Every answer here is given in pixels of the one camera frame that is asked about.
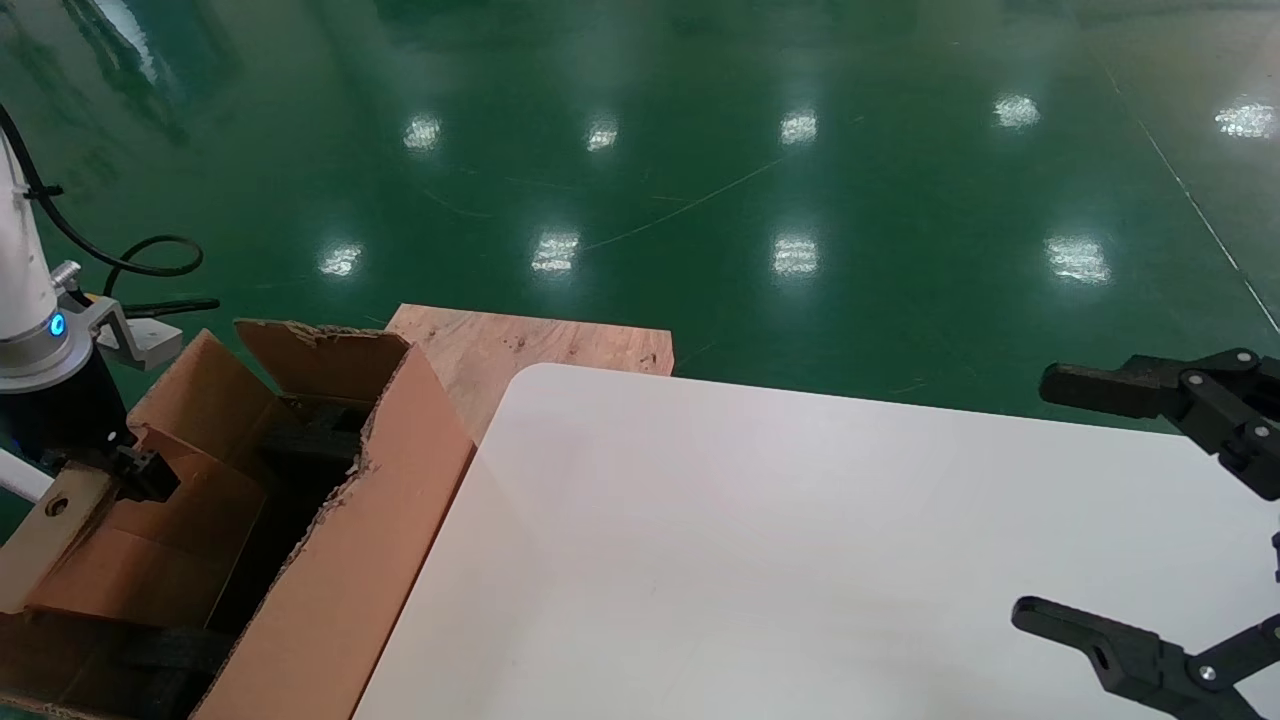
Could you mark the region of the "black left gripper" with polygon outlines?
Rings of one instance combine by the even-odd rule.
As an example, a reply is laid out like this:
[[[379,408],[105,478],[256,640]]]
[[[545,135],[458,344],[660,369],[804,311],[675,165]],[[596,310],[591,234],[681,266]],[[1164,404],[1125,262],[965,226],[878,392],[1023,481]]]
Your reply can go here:
[[[154,450],[133,448],[127,411],[105,357],[93,350],[69,379],[1,395],[3,433],[28,457],[49,454],[108,471],[116,500],[166,502],[179,477]]]

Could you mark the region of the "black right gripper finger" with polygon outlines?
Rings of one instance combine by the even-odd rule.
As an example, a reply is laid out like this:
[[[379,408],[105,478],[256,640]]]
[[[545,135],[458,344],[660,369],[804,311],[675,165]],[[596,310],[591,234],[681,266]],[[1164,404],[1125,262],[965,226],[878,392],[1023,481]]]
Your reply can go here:
[[[1199,652],[1153,632],[1044,598],[1019,598],[1020,632],[1082,652],[1102,689],[1174,719],[1258,719],[1238,684],[1279,661],[1279,618]]]
[[[1228,350],[1190,361],[1134,355],[1120,368],[1055,363],[1039,397],[1114,416],[1162,418],[1265,501],[1279,497],[1279,360]]]

